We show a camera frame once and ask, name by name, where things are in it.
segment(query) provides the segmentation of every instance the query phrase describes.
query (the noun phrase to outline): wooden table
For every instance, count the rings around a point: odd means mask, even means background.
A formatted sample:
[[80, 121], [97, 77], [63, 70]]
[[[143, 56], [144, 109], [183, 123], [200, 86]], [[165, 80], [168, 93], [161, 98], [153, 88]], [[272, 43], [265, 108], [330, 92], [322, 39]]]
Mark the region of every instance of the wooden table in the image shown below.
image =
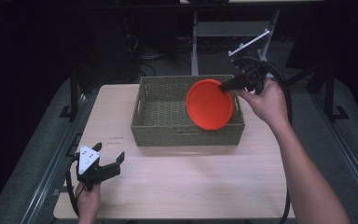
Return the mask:
[[[131, 118], [139, 85], [100, 89], [80, 145], [102, 142], [100, 165], [125, 151], [121, 175], [102, 184], [99, 218], [237, 219], [281, 217], [286, 196], [278, 144], [241, 100], [245, 129], [234, 147], [137, 147]], [[76, 166], [72, 179], [76, 181]], [[56, 218], [76, 218], [62, 192]]]

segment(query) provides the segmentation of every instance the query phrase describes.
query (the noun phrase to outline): person's arm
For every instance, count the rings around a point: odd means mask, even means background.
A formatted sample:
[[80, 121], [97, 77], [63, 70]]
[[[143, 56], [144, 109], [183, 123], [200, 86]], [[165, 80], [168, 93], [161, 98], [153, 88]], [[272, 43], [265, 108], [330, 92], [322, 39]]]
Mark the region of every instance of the person's arm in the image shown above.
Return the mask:
[[298, 223], [350, 223], [336, 193], [310, 160], [291, 127], [280, 86], [267, 78], [260, 95], [248, 91], [237, 91], [237, 94], [267, 123], [278, 141]]
[[87, 187], [82, 182], [79, 182], [76, 187], [76, 202], [79, 212], [79, 224], [95, 223], [97, 219], [98, 209], [101, 204], [101, 183], [92, 187], [92, 190], [87, 190]]

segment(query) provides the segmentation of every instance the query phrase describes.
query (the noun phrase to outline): white triangular marker plate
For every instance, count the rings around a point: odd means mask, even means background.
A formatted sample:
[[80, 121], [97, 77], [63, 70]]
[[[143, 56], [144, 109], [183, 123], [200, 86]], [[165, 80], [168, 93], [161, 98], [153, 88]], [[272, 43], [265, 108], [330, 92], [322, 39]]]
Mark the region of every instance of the white triangular marker plate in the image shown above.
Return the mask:
[[94, 151], [92, 148], [82, 146], [80, 148], [79, 174], [83, 175], [98, 158], [100, 158], [99, 152]]

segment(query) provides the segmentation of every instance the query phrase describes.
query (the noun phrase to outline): green basket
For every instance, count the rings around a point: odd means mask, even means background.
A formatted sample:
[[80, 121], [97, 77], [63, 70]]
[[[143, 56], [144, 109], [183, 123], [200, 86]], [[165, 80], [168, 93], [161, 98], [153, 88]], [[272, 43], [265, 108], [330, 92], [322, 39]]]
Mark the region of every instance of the green basket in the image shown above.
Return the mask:
[[223, 82], [233, 76], [142, 77], [131, 123], [136, 145], [236, 146], [241, 140], [245, 122], [235, 93], [231, 93], [234, 104], [232, 117], [219, 130], [203, 130], [187, 114], [187, 92], [194, 83], [206, 78]]

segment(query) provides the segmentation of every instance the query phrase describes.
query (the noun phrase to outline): orange disc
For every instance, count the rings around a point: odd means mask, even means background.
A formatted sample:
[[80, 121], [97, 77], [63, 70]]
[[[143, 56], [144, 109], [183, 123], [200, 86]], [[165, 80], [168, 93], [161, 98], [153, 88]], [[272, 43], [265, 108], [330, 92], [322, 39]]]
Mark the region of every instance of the orange disc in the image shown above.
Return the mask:
[[204, 79], [196, 82], [187, 93], [187, 113], [201, 129], [218, 130], [231, 118], [231, 93], [221, 92], [220, 84], [214, 79]]

